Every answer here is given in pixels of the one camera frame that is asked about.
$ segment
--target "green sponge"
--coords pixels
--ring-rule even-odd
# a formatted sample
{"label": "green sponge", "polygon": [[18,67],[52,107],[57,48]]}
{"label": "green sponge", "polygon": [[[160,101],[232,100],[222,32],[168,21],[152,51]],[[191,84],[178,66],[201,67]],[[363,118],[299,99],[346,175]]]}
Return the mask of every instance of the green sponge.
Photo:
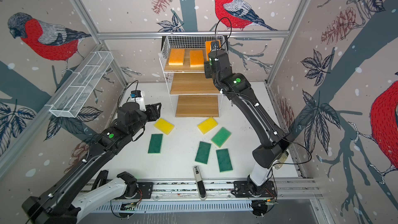
{"label": "green sponge", "polygon": [[211,139],[211,141],[221,148],[221,146],[225,143],[225,141],[231,136],[231,132],[229,132],[227,129],[224,127],[221,127],[221,129],[217,132],[216,135]]}
{"label": "green sponge", "polygon": [[163,134],[152,134],[149,142],[148,153],[160,153]]}
{"label": "green sponge", "polygon": [[207,160],[209,159],[210,154],[210,143],[200,142],[198,152],[196,153],[195,161],[199,163],[207,164]]}
{"label": "green sponge", "polygon": [[232,164],[228,149],[216,150],[216,153],[220,172],[230,172],[232,170]]}

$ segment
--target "wire shelf rack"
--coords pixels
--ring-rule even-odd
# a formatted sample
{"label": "wire shelf rack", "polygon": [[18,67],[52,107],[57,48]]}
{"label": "wire shelf rack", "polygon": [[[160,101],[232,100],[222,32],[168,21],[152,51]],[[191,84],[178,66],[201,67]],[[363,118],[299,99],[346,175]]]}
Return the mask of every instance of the wire shelf rack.
{"label": "wire shelf rack", "polygon": [[51,107],[50,112],[55,117],[75,118],[113,61],[108,51],[91,54],[92,57],[82,70],[73,72],[77,76]]}

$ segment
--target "metal grate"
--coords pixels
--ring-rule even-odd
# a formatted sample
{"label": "metal grate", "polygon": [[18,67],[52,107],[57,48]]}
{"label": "metal grate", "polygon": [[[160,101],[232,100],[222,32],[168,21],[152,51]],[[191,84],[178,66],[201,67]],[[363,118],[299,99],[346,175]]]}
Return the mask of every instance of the metal grate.
{"label": "metal grate", "polygon": [[50,109],[55,117],[75,118],[113,61],[111,52],[97,51],[92,54],[81,71],[73,72],[77,76]]}
{"label": "metal grate", "polygon": [[[216,212],[216,211],[253,211],[251,201],[173,201],[173,202],[141,202],[137,208],[121,211],[120,207],[129,202],[113,202],[112,209],[119,213],[167,213],[167,212]],[[111,213],[109,202],[98,207],[92,213]]]}

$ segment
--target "bird wing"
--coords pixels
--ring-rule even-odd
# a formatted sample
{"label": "bird wing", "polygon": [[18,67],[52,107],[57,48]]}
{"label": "bird wing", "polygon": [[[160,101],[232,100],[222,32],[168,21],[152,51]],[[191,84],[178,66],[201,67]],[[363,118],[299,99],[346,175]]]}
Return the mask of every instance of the bird wing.
{"label": "bird wing", "polygon": [[245,16],[250,10],[253,11],[250,4],[243,0],[232,0],[232,2],[225,3],[223,7],[229,14],[239,18]]}

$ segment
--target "white table surface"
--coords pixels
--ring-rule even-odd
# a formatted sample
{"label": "white table surface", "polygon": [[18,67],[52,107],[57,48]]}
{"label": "white table surface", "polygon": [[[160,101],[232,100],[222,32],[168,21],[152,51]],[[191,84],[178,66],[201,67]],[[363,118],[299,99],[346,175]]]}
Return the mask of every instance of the white table surface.
{"label": "white table surface", "polygon": [[[264,83],[253,82],[251,85],[262,106],[279,124]],[[127,90],[121,105],[126,102],[130,91],[134,89],[135,85]],[[138,90],[145,92],[145,104],[162,103],[160,116],[172,123],[174,129],[169,135],[163,134],[160,154],[148,154],[151,134],[162,133],[153,127],[155,122],[148,122],[141,138],[127,144],[117,156],[102,167],[101,170],[109,171],[108,178],[114,178],[117,174],[127,171],[137,179],[193,179],[194,165],[199,165],[204,179],[246,178],[250,174],[255,163],[251,152],[260,145],[260,141],[243,113],[236,105],[231,106],[226,97],[222,100],[220,117],[215,118],[218,125],[203,135],[197,125],[207,118],[176,118],[165,83],[140,83]],[[172,96],[172,100],[176,106],[177,96]],[[221,147],[221,149],[228,148],[233,167],[231,172],[220,173],[216,156],[218,147],[211,142],[211,138],[221,127],[232,133]],[[207,165],[195,162],[200,141],[212,144]],[[290,156],[286,162],[292,162]],[[298,176],[294,165],[285,164],[279,170],[273,171],[275,177]]]}

